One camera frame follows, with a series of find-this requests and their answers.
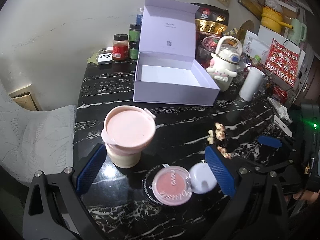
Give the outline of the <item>white round case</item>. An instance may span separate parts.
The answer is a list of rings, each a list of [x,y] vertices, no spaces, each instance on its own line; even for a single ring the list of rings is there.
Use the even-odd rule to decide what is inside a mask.
[[[206,162],[196,163],[189,170],[192,192],[195,194],[205,194],[212,191],[217,180]]]

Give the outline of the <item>dark bear hair clip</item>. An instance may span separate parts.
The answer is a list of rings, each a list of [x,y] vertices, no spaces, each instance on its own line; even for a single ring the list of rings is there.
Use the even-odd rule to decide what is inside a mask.
[[[227,152],[226,148],[223,148],[221,146],[217,146],[218,151],[223,155],[224,158],[231,159],[232,155]]]

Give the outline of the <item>clear bear hair clip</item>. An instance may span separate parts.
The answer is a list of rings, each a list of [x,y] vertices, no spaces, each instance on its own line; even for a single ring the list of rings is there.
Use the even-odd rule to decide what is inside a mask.
[[[207,138],[207,141],[210,145],[221,143],[226,139],[225,126],[216,122],[214,128],[208,131],[208,134],[209,137]]]

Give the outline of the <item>pink blush compact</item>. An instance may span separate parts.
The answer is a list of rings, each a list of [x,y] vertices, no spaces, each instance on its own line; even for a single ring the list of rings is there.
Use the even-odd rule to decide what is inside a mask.
[[[191,176],[180,166],[161,164],[150,169],[142,180],[147,200],[159,206],[179,206],[192,196]]]

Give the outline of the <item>pink round lidded jar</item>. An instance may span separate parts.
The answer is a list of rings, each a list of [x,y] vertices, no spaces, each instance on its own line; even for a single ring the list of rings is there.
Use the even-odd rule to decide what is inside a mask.
[[[155,118],[146,108],[129,105],[114,107],[105,117],[101,138],[115,154],[141,152],[155,135]]]

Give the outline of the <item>white paper roll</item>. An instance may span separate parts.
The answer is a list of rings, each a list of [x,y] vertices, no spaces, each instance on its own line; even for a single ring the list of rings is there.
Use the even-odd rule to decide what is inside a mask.
[[[252,100],[253,95],[258,91],[265,74],[256,67],[251,67],[248,75],[242,85],[239,96],[249,102]]]

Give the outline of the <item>grey leaf pattern cushion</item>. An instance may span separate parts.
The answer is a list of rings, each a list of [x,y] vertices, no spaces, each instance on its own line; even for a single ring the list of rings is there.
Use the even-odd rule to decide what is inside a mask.
[[[36,171],[60,173],[73,166],[76,107],[22,108],[1,87],[1,167],[28,186]]]

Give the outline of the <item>red barbecue sign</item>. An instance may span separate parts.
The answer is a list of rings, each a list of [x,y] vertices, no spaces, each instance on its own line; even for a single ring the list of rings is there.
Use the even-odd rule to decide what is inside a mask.
[[[298,72],[299,54],[272,39],[265,68],[293,87]]]

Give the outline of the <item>white cinnamoroll water bottle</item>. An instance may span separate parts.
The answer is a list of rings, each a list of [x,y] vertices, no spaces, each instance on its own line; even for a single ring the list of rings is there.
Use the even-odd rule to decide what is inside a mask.
[[[237,76],[236,69],[241,55],[242,44],[232,36],[220,38],[215,53],[211,53],[212,59],[206,71],[218,85],[221,92],[225,92],[232,80]]]

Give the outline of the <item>white paper tea bag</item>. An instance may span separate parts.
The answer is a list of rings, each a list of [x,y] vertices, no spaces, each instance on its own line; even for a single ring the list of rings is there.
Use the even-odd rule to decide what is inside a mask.
[[[245,54],[251,58],[258,55],[260,57],[260,62],[263,62],[268,56],[269,49],[270,46],[266,45],[263,41],[260,41],[257,35],[249,30],[246,31],[243,44],[243,52]]]

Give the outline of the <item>light green kettle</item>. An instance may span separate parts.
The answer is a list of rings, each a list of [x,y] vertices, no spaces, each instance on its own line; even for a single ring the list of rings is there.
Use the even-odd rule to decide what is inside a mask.
[[[307,26],[296,18],[292,19],[291,25],[293,28],[289,30],[287,38],[295,45],[300,46],[306,40]]]

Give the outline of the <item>yellow pot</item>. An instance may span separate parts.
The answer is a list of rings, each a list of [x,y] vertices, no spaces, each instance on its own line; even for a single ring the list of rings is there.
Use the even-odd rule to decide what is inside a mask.
[[[281,13],[273,10],[268,6],[263,7],[261,15],[261,25],[274,31],[275,33],[281,33],[282,27],[293,30],[293,26],[283,22],[283,16]]]

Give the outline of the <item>open lavender gift box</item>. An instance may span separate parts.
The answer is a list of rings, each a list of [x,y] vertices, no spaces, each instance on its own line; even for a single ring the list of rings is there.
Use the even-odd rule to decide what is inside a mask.
[[[219,87],[195,59],[199,6],[145,0],[134,102],[212,106]]]

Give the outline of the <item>white card tin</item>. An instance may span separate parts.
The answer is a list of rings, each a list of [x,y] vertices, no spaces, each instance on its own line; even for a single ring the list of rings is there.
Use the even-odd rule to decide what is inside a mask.
[[[110,64],[112,62],[112,54],[111,53],[100,53],[97,56],[97,64]]]

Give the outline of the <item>black oatmeal bag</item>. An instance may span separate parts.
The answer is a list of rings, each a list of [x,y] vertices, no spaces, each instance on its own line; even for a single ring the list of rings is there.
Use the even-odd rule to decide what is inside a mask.
[[[228,10],[203,3],[194,3],[194,5],[199,6],[195,13],[197,40],[200,41],[208,36],[220,38],[228,27]]]

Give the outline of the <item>red spice jar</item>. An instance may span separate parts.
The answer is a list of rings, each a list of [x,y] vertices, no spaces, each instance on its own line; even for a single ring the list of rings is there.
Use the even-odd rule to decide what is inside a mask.
[[[129,39],[127,34],[115,34],[113,36],[112,59],[124,61],[129,57]]]

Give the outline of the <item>green jar black lid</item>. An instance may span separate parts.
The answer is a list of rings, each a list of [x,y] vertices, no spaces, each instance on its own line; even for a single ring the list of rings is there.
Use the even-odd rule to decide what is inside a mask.
[[[130,59],[138,59],[141,25],[130,24],[129,28],[129,53]]]

